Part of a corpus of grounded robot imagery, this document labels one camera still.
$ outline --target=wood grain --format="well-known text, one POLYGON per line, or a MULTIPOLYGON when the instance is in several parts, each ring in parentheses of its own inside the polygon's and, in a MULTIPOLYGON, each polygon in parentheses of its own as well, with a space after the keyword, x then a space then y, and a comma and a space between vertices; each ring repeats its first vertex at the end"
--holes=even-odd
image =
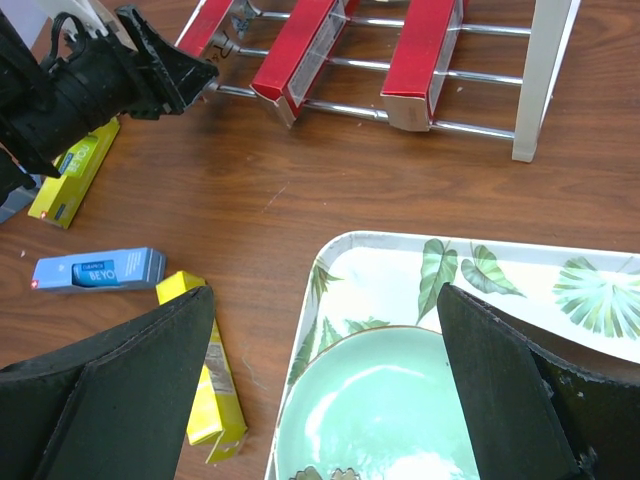
MULTIPOLYGON (((174 40, 197 2, 137 3, 174 40)), ((271 4, 287 10, 292 2, 271 4)), ((361 11, 384 15, 389 7, 361 11)), ((531 0, 478 0, 467 20, 527 25, 532 11, 531 0)), ((255 22, 250 45, 268 46, 278 27, 255 22)), ((386 60, 396 34, 351 28, 338 53, 386 60)), ((287 131, 248 99, 220 97, 158 122, 124 118, 70 230, 24 214, 0 227, 0 364, 156 304, 153 292, 31 292, 38 258, 155 247, 168 255, 169 273, 184 269, 213 285, 250 426, 242 455, 216 467, 203 464, 203 449, 185 447, 177 478, 262 478, 309 269, 336 235, 371 229, 639 250, 639 34, 634 0, 583 1, 531 165, 512 162, 500 141, 408 134, 318 112, 287 131)), ((453 66, 519 75, 525 51, 522 40, 467 34, 453 66)), ((236 84, 246 86, 258 65, 240 59, 236 84)), ((328 68, 314 97, 380 105, 382 82, 380 74, 328 68)), ((451 82, 438 113, 512 127, 516 104, 513 90, 451 82)))

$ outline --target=green plate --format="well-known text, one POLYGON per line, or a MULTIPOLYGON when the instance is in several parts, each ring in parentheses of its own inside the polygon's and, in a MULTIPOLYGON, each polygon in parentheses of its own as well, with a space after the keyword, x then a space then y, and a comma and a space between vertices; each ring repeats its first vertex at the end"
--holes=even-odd
POLYGON ((278 480, 478 479, 442 336, 367 330, 318 356, 276 432, 278 480))

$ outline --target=toothpaste box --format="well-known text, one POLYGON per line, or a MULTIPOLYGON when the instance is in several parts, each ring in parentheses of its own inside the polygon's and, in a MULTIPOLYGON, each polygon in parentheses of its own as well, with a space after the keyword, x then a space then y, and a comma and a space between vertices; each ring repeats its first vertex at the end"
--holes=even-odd
POLYGON ((113 118, 60 155, 54 165, 62 176, 45 179, 29 216, 69 228, 118 130, 120 124, 113 118))
POLYGON ((255 17, 249 0, 200 0, 176 46, 218 67, 220 75, 212 84, 215 90, 231 70, 231 63, 255 17))
POLYGON ((268 111, 291 127, 359 0, 298 0, 251 82, 268 111))
POLYGON ((31 288, 53 293, 154 288, 166 263, 162 253, 147 247, 42 258, 31 288))
POLYGON ((392 126, 430 129, 467 1, 410 3, 381 91, 392 126))
POLYGON ((4 204, 0 205, 0 223, 4 223, 9 218, 13 217, 36 198, 36 194, 42 186, 42 177, 40 175, 31 175, 31 177, 36 182, 36 186, 34 188, 17 188, 9 194, 4 204))
MULTIPOLYGON (((202 278, 180 271, 156 286, 158 302, 162 305, 205 283, 202 278)), ((246 434, 247 425, 218 324, 214 321, 187 425, 187 437, 191 445, 212 445, 207 463, 217 463, 237 454, 246 434)))

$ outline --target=white tray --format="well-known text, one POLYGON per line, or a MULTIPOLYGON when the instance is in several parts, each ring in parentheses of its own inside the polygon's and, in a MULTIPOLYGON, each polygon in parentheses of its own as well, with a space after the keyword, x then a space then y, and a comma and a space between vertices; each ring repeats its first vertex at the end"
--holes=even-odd
MULTIPOLYGON (((329 242, 314 262, 278 417, 305 366, 341 338, 382 325, 440 332, 435 299, 444 282, 514 317, 640 363, 636 254, 352 232, 329 242)), ((276 480, 274 447, 265 480, 276 480)))

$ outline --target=metal rod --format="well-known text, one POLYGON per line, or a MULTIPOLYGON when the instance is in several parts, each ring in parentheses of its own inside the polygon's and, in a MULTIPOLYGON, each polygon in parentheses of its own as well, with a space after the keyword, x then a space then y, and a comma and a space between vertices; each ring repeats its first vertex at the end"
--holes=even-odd
MULTIPOLYGON (((248 88, 232 87, 230 85, 220 85, 218 88, 211 87, 213 91, 224 93, 226 95, 235 95, 246 98, 256 98, 256 93, 248 88)), ((343 105, 334 102, 325 102, 324 100, 306 100, 304 106, 312 110, 319 110, 327 113, 339 113, 350 117, 362 118, 365 120, 373 120, 381 123, 389 123, 389 115, 384 110, 377 108, 353 107, 351 105, 343 105)), ((500 130, 497 128, 479 127, 476 125, 467 125, 464 123, 446 122, 436 120, 431 128, 433 130, 468 133, 483 137, 497 138, 501 140, 513 140, 514 133, 508 130, 500 130)))
MULTIPOLYGON (((291 14, 289 12, 264 12, 255 10, 260 18, 267 20, 288 20, 291 14)), ((386 27, 386 28, 402 28, 404 20, 394 20, 391 18, 369 18, 369 17, 351 17, 347 21, 348 25, 360 27, 386 27)), ((460 31, 466 33, 477 33, 482 35, 498 35, 506 37, 529 37, 531 36, 530 28, 522 27, 503 27, 500 25, 475 25, 463 23, 460 31)))
MULTIPOLYGON (((269 50, 260 48, 241 48, 238 53, 245 57, 264 58, 269 50)), ((374 62, 369 60, 353 60, 350 58, 331 57, 327 60, 329 65, 340 65, 345 67, 362 68, 364 70, 374 70, 378 72, 388 72, 391 68, 387 62, 374 62)), ((436 72, 436 75, 445 75, 458 80, 471 82, 492 83, 496 85, 508 85, 519 87, 522 85, 522 78, 509 77, 507 75, 493 75, 489 73, 465 72, 460 70, 448 70, 446 72, 436 72)))

